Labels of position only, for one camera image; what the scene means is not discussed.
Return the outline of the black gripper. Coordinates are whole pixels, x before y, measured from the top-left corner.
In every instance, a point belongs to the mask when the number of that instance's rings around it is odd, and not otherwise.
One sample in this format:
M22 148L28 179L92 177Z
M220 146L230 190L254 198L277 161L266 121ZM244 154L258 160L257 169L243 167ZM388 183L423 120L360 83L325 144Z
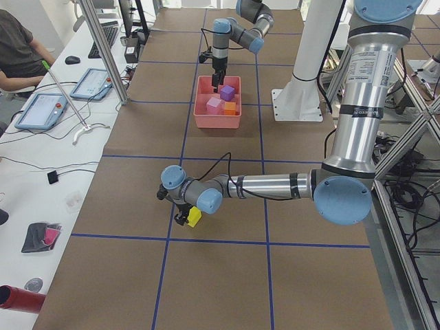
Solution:
M212 75L211 85L215 93L218 92L218 86L224 84L224 78L226 77L226 70L228 66L227 58L213 58L212 68L214 74Z
M177 204L179 213L174 216L175 222L181 226L184 226L186 223L188 223L188 216L192 207L193 206L189 203Z

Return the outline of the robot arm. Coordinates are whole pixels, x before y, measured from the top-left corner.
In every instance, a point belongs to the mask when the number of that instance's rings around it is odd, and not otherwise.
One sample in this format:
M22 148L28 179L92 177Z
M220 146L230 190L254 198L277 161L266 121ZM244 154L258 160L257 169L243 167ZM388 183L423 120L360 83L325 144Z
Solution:
M418 1L355 1L348 44L348 74L330 154L309 173L189 177L178 165L161 174L158 199L174 203L179 224L189 212L216 212L225 198L259 197L274 201L313 200L326 220L352 225L372 206L372 160L395 59L410 40ZM317 84L325 56L344 9L343 1L311 5L291 80L272 96L277 120L310 120L319 114Z
M226 77L230 41L234 41L253 54L258 54L263 47L264 36L274 25L272 11L262 1L237 1L236 13L253 23L253 27L248 30L232 17L214 20L211 58L214 69L212 86L215 92L218 91L218 87L223 84Z

